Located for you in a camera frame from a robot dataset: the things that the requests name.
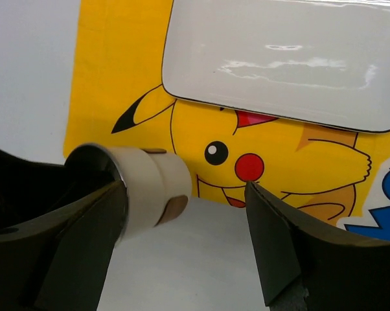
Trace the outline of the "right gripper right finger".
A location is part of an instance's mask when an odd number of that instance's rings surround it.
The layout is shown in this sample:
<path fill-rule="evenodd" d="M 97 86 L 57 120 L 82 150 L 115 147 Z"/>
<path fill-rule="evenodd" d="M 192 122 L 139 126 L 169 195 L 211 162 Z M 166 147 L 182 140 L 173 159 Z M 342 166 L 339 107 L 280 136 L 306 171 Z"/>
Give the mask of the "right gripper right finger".
<path fill-rule="evenodd" d="M 245 199 L 270 310 L 390 310 L 390 241 L 327 224 L 253 182 Z"/>

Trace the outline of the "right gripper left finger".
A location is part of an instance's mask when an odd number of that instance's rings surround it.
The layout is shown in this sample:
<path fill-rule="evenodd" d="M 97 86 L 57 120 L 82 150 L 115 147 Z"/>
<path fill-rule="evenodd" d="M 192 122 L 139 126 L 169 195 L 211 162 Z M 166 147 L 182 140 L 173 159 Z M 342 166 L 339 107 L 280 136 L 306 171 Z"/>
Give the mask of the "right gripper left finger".
<path fill-rule="evenodd" d="M 0 310 L 96 310 L 127 200 L 99 146 L 63 165 L 0 150 Z"/>

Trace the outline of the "yellow printed cloth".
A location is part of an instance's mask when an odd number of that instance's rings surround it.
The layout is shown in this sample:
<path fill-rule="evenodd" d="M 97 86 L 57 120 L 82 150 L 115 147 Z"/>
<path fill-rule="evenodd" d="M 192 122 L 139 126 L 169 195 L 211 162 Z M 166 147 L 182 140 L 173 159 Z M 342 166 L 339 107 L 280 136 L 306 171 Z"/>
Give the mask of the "yellow printed cloth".
<path fill-rule="evenodd" d="M 176 99 L 161 83 L 171 1 L 82 1 L 63 153 L 162 148 L 194 196 L 243 208 L 247 181 L 353 233 L 390 240 L 390 132 L 336 130 Z"/>

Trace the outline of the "cup with wooden base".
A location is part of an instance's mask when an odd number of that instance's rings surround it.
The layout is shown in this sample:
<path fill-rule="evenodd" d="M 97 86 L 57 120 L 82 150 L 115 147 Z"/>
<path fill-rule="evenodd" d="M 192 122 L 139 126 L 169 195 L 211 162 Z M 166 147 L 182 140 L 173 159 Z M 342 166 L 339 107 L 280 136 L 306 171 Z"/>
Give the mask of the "cup with wooden base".
<path fill-rule="evenodd" d="M 107 172 L 123 182 L 127 216 L 119 241 L 175 220 L 187 207 L 192 193 L 192 180 L 184 161 L 160 148 L 87 143 L 68 155 L 65 166 Z"/>

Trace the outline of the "white rectangular plate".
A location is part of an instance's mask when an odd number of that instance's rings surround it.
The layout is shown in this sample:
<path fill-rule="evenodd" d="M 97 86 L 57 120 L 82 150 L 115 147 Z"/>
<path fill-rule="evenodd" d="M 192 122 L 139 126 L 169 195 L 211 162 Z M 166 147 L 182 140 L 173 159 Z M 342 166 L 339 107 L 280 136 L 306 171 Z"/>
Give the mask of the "white rectangular plate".
<path fill-rule="evenodd" d="M 174 1 L 174 97 L 359 132 L 390 131 L 390 1 Z"/>

